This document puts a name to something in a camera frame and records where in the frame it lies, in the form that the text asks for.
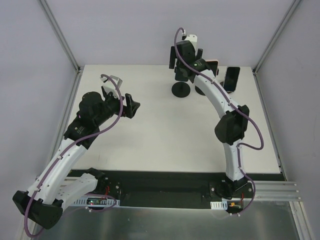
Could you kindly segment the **phone with pink case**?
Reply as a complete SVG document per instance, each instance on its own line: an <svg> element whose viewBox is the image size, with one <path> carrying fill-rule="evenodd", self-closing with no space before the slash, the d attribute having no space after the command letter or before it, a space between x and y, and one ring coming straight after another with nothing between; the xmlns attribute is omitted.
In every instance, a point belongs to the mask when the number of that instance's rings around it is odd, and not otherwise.
<svg viewBox="0 0 320 240"><path fill-rule="evenodd" d="M206 60L210 70L213 72L214 76L217 77L219 74L219 61L217 59Z"/></svg>

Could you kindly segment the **phone with clear case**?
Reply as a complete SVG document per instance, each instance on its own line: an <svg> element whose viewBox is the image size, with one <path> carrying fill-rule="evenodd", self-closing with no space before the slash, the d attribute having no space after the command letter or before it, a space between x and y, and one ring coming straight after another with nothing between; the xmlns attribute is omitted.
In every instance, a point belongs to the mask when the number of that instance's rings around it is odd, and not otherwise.
<svg viewBox="0 0 320 240"><path fill-rule="evenodd" d="M228 66L226 68L223 82L223 88L226 92L234 92L236 90L240 69L239 66Z"/></svg>

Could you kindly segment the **brown base phone stand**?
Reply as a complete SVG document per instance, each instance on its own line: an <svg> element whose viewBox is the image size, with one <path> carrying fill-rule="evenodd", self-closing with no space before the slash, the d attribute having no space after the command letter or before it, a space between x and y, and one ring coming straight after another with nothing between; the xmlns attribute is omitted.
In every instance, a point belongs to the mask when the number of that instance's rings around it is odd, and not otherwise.
<svg viewBox="0 0 320 240"><path fill-rule="evenodd" d="M224 81L221 81L219 84L222 86L222 88L224 88ZM233 91L227 91L227 90L226 90L226 92L228 94L232 94L233 93Z"/></svg>

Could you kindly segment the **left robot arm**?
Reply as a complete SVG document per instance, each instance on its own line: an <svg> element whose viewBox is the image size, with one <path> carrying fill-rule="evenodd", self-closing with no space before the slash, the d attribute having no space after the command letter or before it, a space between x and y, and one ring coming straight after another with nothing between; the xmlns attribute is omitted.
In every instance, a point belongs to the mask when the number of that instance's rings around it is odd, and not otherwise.
<svg viewBox="0 0 320 240"><path fill-rule="evenodd" d="M112 92L95 91L83 95L75 119L68 126L61 144L42 174L27 191L18 190L12 200L24 216L46 230L51 229L63 212L83 195L106 192L105 174L90 168L79 179L62 187L75 163L102 133L100 126L109 118L133 118L140 107L130 94L118 98Z"/></svg>

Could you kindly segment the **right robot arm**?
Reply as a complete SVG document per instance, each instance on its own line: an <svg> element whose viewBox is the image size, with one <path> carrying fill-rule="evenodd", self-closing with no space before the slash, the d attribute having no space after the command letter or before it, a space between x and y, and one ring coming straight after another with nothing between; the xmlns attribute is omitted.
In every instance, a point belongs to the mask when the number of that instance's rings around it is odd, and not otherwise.
<svg viewBox="0 0 320 240"><path fill-rule="evenodd" d="M191 81L208 98L220 120L214 128L223 144L226 159L225 180L215 187L217 196L225 199L237 197L248 180L242 170L243 151L240 146L248 127L249 108L240 106L229 97L216 79L212 64L196 56L193 44L182 40L170 50L169 68Z"/></svg>

